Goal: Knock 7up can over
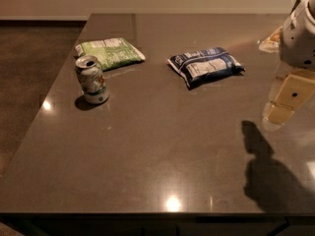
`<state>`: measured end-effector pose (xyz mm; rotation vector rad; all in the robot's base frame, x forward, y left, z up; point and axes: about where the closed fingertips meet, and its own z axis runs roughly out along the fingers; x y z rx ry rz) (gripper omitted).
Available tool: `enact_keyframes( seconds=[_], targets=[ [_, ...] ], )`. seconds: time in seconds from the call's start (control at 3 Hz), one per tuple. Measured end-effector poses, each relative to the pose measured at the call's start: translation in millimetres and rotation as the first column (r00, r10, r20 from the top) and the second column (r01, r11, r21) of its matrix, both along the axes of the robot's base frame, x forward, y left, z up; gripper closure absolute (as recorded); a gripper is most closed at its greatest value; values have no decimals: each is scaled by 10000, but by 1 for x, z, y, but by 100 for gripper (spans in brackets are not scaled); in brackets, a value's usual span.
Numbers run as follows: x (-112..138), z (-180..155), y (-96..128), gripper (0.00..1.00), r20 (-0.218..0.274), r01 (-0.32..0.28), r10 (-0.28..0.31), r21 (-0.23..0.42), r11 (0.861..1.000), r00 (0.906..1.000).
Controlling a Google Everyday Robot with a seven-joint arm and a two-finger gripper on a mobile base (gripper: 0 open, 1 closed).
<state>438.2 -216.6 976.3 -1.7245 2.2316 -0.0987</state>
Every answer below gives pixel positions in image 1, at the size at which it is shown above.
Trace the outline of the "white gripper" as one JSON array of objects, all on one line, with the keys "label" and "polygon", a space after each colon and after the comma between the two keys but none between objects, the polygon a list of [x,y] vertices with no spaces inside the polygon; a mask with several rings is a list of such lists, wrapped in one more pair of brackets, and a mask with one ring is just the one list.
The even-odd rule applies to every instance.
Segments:
[{"label": "white gripper", "polygon": [[[294,67],[315,68],[315,0],[296,0],[283,23],[281,60]],[[298,69],[289,73],[272,97],[265,119],[283,125],[315,93],[315,73]]]}]

